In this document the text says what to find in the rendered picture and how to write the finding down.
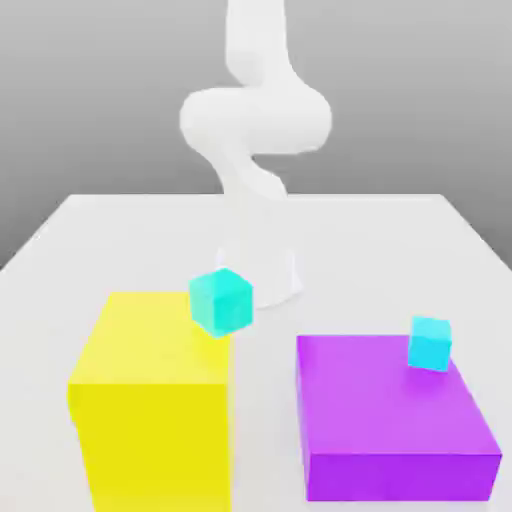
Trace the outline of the small turquoise cube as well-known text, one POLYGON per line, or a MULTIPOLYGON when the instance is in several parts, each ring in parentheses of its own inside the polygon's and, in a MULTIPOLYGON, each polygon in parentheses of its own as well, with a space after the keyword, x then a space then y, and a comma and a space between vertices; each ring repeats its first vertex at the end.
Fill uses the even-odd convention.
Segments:
POLYGON ((192 319, 214 338, 253 323, 253 286, 228 268, 190 280, 189 299, 192 319))

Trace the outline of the small sky blue cube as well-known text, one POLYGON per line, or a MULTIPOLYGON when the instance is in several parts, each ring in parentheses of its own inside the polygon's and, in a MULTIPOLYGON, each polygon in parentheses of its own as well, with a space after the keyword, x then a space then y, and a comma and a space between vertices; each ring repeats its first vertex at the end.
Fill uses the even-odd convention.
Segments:
POLYGON ((448 370, 452 329, 448 320, 414 316, 408 343, 408 365, 437 372, 448 370))

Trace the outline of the large yellow box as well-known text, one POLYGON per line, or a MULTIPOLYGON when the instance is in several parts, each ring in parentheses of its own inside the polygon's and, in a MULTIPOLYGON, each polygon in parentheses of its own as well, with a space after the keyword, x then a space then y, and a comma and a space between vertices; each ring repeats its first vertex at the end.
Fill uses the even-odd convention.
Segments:
POLYGON ((231 512, 229 382, 186 293, 112 293, 67 391, 94 512, 231 512))

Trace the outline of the large purple box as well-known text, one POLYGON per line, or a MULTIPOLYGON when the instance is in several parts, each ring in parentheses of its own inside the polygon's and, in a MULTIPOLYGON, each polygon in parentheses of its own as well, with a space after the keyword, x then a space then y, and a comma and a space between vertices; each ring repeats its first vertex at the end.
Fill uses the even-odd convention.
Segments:
POLYGON ((502 452, 455 365, 407 363, 405 335, 297 338, 310 501, 486 501, 502 452))

